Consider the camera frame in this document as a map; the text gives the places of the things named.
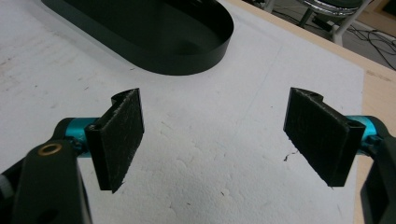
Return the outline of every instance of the wooden table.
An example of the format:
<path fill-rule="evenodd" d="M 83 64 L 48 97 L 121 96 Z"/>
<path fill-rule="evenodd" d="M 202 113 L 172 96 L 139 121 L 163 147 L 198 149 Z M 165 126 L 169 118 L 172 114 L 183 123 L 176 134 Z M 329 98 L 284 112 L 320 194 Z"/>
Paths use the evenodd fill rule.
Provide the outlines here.
<path fill-rule="evenodd" d="M 259 8 L 253 7 L 240 0 L 228 0 L 241 8 L 263 18 L 277 26 L 303 37 L 341 57 L 349 60 L 365 69 L 362 114 L 371 115 L 381 119 L 388 127 L 389 132 L 396 136 L 396 72 L 387 67 L 375 63 L 348 49 L 335 45 L 320 36 L 313 35 L 300 27 L 271 15 Z M 358 156 L 358 179 L 356 189 L 355 223 L 363 223 L 361 208 L 361 186 L 371 168 L 372 160 L 364 156 Z"/>

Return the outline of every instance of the black oval tray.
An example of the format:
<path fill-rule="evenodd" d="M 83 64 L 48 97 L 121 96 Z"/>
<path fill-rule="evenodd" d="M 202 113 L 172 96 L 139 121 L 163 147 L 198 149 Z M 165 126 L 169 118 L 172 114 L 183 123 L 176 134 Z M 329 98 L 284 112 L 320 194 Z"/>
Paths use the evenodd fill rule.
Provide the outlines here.
<path fill-rule="evenodd" d="M 190 75 L 217 64 L 233 19 L 215 0 L 42 0 L 129 62 Z"/>

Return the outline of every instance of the floor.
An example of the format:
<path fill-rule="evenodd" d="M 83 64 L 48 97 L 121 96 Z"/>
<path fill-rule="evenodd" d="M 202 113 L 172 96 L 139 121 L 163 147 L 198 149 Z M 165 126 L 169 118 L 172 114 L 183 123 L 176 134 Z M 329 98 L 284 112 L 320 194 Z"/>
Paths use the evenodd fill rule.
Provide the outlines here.
<path fill-rule="evenodd" d="M 296 0 L 276 0 L 273 14 L 278 16 L 279 18 L 296 24 L 303 17 L 305 11 L 306 7 Z M 311 18 L 308 20 L 307 25 L 305 26 L 305 30 L 308 30 L 311 33 L 331 40 L 330 33 L 322 30 L 320 27 L 312 22 L 312 19 L 315 16 L 315 13 L 313 13 Z M 349 27 L 348 31 L 346 31 L 343 35 L 343 47 L 354 51 L 355 53 L 358 53 L 359 55 L 366 57 L 372 61 L 380 63 L 390 69 L 396 70 L 395 38 L 391 36 L 384 37 L 383 35 L 378 35 L 375 33 L 369 34 L 368 31 L 370 31 L 370 27 L 367 27 L 359 22 L 353 23 L 352 26 L 353 27 Z M 354 28 L 356 28 L 357 30 L 364 30 L 365 32 L 363 31 L 361 32 L 361 34 L 356 31 L 352 32 Z M 361 38 L 364 38 L 363 35 L 365 37 L 370 37 L 371 41 L 361 40 Z M 390 41 L 393 40 L 393 42 L 389 41 L 390 45 L 387 45 L 380 40 L 382 38 L 390 38 Z"/>

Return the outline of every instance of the wooden edge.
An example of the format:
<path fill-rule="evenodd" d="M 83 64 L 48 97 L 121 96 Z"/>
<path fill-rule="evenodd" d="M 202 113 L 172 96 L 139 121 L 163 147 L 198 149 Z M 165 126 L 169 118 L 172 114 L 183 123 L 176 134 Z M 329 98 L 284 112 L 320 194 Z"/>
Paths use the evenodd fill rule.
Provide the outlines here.
<path fill-rule="evenodd" d="M 385 76 L 390 78 L 393 82 L 396 80 L 396 71 L 393 71 L 379 63 L 375 63 L 369 59 L 366 59 L 359 54 L 356 54 L 348 49 L 344 49 L 341 46 L 334 44 L 333 42 L 326 40 L 318 35 L 314 35 L 305 29 L 302 29 L 290 22 L 284 21 L 268 12 L 263 11 L 260 8 L 254 7 L 242 0 L 226 0 L 233 5 L 241 7 L 242 9 L 250 12 L 251 14 L 260 17 L 266 21 L 271 22 L 274 25 L 284 28 L 285 30 L 290 31 L 291 33 L 304 38 L 316 45 L 321 46 L 322 48 L 339 55 L 340 57 L 355 63 L 356 65 L 370 71 L 371 73 L 381 74 L 381 76 Z"/>

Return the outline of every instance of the textured rubber pad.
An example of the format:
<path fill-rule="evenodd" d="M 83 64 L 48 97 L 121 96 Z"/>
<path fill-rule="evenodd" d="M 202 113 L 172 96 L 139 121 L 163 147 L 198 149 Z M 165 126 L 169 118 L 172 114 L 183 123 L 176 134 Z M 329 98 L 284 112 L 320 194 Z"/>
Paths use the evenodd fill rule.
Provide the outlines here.
<path fill-rule="evenodd" d="M 113 192 L 122 184 L 143 137 L 139 89 L 111 98 L 113 106 L 85 128 L 101 190 Z"/>
<path fill-rule="evenodd" d="M 323 96 L 291 88 L 284 131 L 330 187 L 343 187 L 365 126 L 324 104 Z"/>

